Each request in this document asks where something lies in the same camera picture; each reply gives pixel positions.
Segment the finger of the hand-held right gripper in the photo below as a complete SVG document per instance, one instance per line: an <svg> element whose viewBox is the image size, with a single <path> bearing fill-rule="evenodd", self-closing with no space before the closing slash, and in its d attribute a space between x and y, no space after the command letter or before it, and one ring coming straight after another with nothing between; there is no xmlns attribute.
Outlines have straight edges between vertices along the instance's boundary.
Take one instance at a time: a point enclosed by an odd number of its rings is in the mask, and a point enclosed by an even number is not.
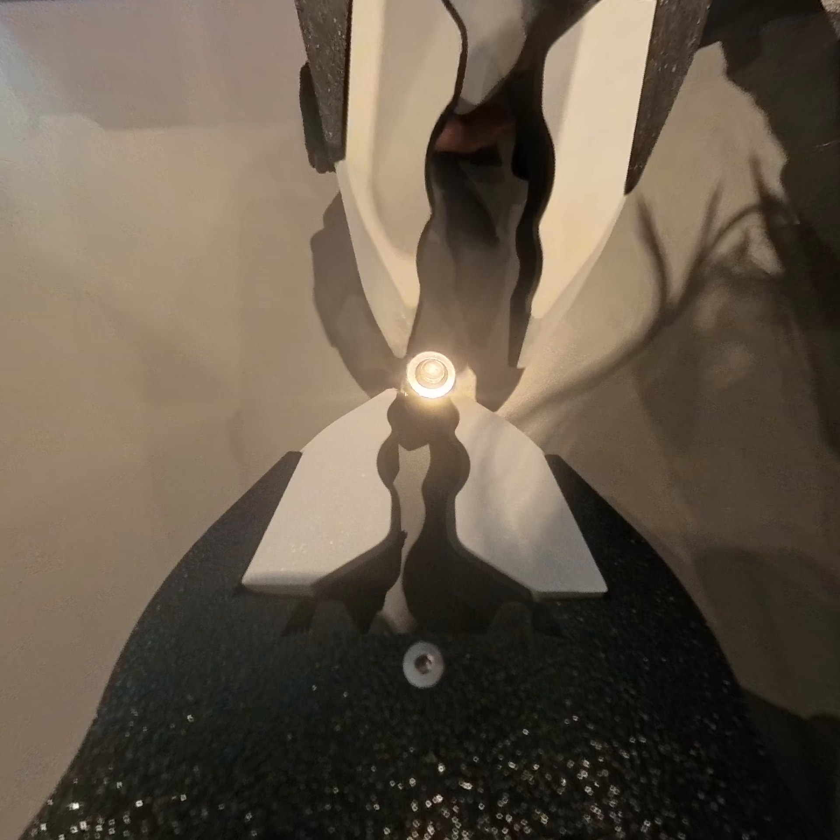
<svg viewBox="0 0 840 840"><path fill-rule="evenodd" d="M458 23L445 2L352 2L337 176L364 295L397 358L419 305L417 251L432 216L427 154L455 99Z"/></svg>
<svg viewBox="0 0 840 840"><path fill-rule="evenodd" d="M545 51L538 126L549 171L534 219L534 277L511 304L510 361L519 369L570 309L623 208L656 8L588 2Z"/></svg>

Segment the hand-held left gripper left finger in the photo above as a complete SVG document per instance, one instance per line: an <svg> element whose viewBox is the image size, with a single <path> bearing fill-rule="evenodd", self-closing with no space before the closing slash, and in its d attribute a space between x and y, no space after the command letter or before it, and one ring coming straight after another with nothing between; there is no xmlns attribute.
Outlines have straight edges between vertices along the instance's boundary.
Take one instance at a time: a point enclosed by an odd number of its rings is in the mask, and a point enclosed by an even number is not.
<svg viewBox="0 0 840 840"><path fill-rule="evenodd" d="M324 428L299 454L242 578L251 592L342 604L362 629L402 568L398 443L378 395Z"/></svg>

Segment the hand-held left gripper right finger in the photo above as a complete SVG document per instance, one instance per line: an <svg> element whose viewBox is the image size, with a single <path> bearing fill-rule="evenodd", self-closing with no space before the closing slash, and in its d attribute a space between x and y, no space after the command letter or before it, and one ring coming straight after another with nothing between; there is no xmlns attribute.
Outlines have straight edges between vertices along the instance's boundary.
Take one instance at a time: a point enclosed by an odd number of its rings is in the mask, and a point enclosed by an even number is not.
<svg viewBox="0 0 840 840"><path fill-rule="evenodd" d="M406 605L422 629L486 629L508 603L597 599L607 583L546 454L465 397L406 399L406 446L428 448Z"/></svg>

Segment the steel hex nut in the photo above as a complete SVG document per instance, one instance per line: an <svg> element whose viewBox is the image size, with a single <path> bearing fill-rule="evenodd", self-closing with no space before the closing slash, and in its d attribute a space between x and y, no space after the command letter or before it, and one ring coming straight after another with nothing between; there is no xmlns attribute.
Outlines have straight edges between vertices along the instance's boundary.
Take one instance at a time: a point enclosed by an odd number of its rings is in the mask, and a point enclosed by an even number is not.
<svg viewBox="0 0 840 840"><path fill-rule="evenodd" d="M417 365L428 357L439 358L442 362L445 362L448 367L448 380L446 383L443 383L442 386L434 390L429 390L420 386L415 377L415 369ZM456 383L455 366L453 362L443 353L432 350L424 351L418 353L409 360L406 366L405 382L406 391L408 393L425 401L436 401L438 399L445 398L454 389Z"/></svg>

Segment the person's right hand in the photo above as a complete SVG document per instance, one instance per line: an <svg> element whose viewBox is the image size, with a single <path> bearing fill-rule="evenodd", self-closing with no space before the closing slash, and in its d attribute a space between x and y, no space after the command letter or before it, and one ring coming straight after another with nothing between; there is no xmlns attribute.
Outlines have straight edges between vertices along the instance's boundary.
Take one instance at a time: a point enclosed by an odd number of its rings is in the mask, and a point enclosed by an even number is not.
<svg viewBox="0 0 840 840"><path fill-rule="evenodd" d="M504 104L485 102L467 112L450 113L432 145L436 154L472 155L495 146L515 130L516 120Z"/></svg>

